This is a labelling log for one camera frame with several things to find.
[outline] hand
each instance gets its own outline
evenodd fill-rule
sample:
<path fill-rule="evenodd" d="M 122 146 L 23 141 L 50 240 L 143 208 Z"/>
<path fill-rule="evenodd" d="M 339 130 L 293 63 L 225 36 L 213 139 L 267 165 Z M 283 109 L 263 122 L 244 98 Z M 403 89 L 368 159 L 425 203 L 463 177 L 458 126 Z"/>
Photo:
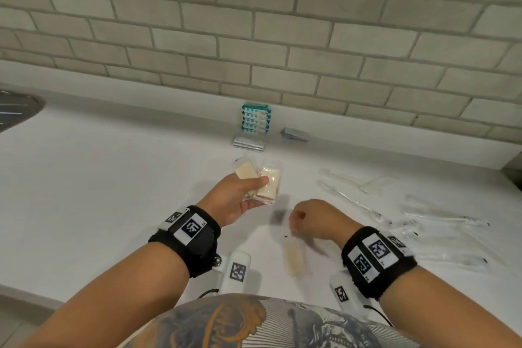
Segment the hand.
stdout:
<path fill-rule="evenodd" d="M 221 179 L 196 206 L 212 216 L 223 228 L 234 223 L 249 209 L 264 205 L 263 202 L 244 199 L 249 191 L 258 190 L 267 184 L 267 176 L 239 179 L 238 175 L 231 173 Z"/>
<path fill-rule="evenodd" d="M 311 238 L 331 239 L 340 249 L 361 227 L 361 223 L 323 200 L 300 202 L 290 215 L 292 232 L 302 233 Z"/>

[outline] white sensor device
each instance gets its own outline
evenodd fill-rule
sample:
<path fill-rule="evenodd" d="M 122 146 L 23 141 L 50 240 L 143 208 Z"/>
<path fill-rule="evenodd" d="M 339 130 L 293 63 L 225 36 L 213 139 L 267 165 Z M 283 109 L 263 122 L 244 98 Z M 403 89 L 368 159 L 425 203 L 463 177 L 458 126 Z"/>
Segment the white sensor device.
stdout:
<path fill-rule="evenodd" d="M 243 293 L 250 269 L 251 256 L 242 250 L 235 250 L 221 257 L 221 263 L 213 269 L 221 273 L 218 294 Z"/>
<path fill-rule="evenodd" d="M 330 287 L 343 312 L 361 320 L 368 319 L 369 309 L 364 308 L 364 306 L 371 305 L 371 303 L 353 284 L 348 270 L 339 271 L 332 275 Z"/>

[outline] black cable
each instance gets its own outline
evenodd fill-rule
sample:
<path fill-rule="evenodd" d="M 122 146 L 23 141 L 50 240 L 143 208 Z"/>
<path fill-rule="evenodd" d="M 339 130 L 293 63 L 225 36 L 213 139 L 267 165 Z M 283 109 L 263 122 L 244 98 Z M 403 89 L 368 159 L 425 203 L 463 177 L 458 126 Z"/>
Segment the black cable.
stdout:
<path fill-rule="evenodd" d="M 210 289 L 210 290 L 207 290 L 206 292 L 204 292 L 201 296 L 198 297 L 198 299 L 202 298 L 202 297 L 205 297 L 207 294 L 209 293 L 217 293 L 219 292 L 219 289 Z"/>
<path fill-rule="evenodd" d="M 364 307 L 364 308 L 368 308 L 368 309 L 372 309 L 372 310 L 374 310 L 374 311 L 377 312 L 379 315 L 381 315 L 382 318 L 384 318 L 384 320 L 385 320 L 386 322 L 388 322 L 388 325 L 390 325 L 391 327 L 394 327 L 394 326 L 392 325 L 392 323 L 388 320 L 388 318 L 386 318 L 386 317 L 384 316 L 384 314 L 383 314 L 382 312 L 380 312 L 377 308 L 374 308 L 374 307 L 372 307 L 371 305 L 363 305 L 363 307 Z"/>

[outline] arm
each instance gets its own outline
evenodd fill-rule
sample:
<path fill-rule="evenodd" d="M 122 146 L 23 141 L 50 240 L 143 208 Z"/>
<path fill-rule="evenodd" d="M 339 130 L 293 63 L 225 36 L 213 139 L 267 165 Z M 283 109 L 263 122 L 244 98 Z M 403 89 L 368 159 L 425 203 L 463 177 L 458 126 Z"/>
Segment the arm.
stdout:
<path fill-rule="evenodd" d="M 224 227 L 260 206 L 243 201 L 267 178 L 221 180 L 197 205 Z M 177 253 L 148 243 L 90 282 L 62 305 L 28 339 L 23 348 L 112 348 L 151 319 L 173 308 L 185 290 L 189 273 Z"/>
<path fill-rule="evenodd" d="M 297 204 L 290 228 L 342 249 L 363 225 L 322 200 Z M 395 327 L 432 348 L 521 348 L 509 327 L 420 266 L 401 275 L 379 303 Z"/>

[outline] forearm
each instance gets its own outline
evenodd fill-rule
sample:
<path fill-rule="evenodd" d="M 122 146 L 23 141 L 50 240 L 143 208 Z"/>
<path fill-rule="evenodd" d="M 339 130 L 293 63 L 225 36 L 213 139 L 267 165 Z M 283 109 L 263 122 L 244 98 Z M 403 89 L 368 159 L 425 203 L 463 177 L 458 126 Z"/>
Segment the forearm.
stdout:
<path fill-rule="evenodd" d="M 188 279 L 185 263 L 173 250 L 146 244 L 76 293 L 23 348 L 116 347 L 174 307 Z"/>
<path fill-rule="evenodd" d="M 379 303 L 398 330 L 432 348 L 522 347 L 499 319 L 420 266 L 396 279 Z"/>

